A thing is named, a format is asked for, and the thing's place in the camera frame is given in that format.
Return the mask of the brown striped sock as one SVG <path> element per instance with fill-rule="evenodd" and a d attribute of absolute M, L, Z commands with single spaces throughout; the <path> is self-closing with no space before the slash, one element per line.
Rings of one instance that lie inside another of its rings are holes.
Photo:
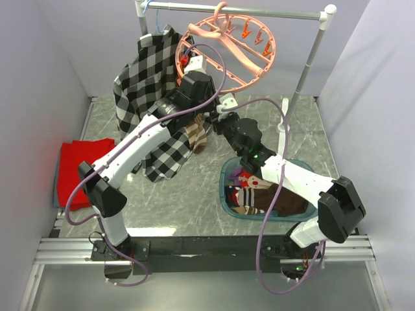
<path fill-rule="evenodd" d="M 186 133 L 189 140 L 190 150 L 194 154 L 199 154 L 203 151 L 207 144 L 205 116 L 198 114 L 186 127 Z"/>

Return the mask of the pink round clip hanger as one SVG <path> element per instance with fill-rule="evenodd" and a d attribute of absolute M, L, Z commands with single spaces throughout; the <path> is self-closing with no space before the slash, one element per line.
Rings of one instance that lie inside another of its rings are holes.
<path fill-rule="evenodd" d="M 218 3 L 212 16 L 188 24 L 176 48 L 178 83 L 193 56 L 205 57 L 206 72 L 223 72 L 219 57 L 206 51 L 207 44 L 217 48 L 224 60 L 235 62 L 226 66 L 226 84 L 221 95 L 244 91 L 271 70 L 277 55 L 277 43 L 271 30 L 254 17 L 219 14 L 219 8 L 225 5 L 228 5 L 225 1 Z"/>

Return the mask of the beige striped sock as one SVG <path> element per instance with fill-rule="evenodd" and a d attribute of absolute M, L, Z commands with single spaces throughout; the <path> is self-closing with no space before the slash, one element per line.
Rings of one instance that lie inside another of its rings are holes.
<path fill-rule="evenodd" d="M 190 122 L 189 125 L 185 127 L 187 138 L 189 140 L 190 150 L 197 154 L 200 152 L 200 149 L 204 143 L 204 128 L 201 125 L 201 121 L 197 118 Z"/>

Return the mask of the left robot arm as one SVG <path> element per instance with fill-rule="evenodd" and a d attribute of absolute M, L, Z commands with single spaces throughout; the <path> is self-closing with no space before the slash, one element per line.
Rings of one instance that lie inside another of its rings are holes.
<path fill-rule="evenodd" d="M 114 260 L 130 251 L 122 210 L 127 198 L 119 190 L 133 168 L 199 113 L 214 110 L 218 92 L 211 76 L 190 71 L 181 84 L 155 101 L 139 124 L 114 149 L 94 164 L 82 162 L 78 175 L 109 240 L 106 252 Z"/>

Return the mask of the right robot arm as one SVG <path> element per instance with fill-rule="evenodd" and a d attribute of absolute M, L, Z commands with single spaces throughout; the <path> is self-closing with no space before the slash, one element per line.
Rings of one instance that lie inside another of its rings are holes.
<path fill-rule="evenodd" d="M 341 244 L 347 240 L 366 216 L 366 210 L 353 182 L 344 176 L 332 179 L 306 170 L 283 159 L 262 144 L 257 121 L 230 113 L 214 123 L 214 131 L 223 135 L 240 164 L 249 173 L 281 185 L 316 207 L 314 218 L 295 225 L 285 242 L 286 254 L 300 258 L 311 244 L 330 240 Z"/>

